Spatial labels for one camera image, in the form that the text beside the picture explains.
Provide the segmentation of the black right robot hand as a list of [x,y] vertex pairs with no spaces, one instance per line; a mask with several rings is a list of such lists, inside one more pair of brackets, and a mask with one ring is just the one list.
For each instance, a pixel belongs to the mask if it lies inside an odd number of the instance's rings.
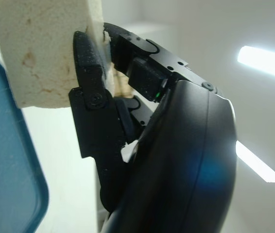
[[111,96],[93,42],[74,33],[79,85],[69,100],[81,156],[98,171],[102,232],[219,232],[236,176],[231,102],[157,43],[109,23],[104,30],[115,69],[158,107]]

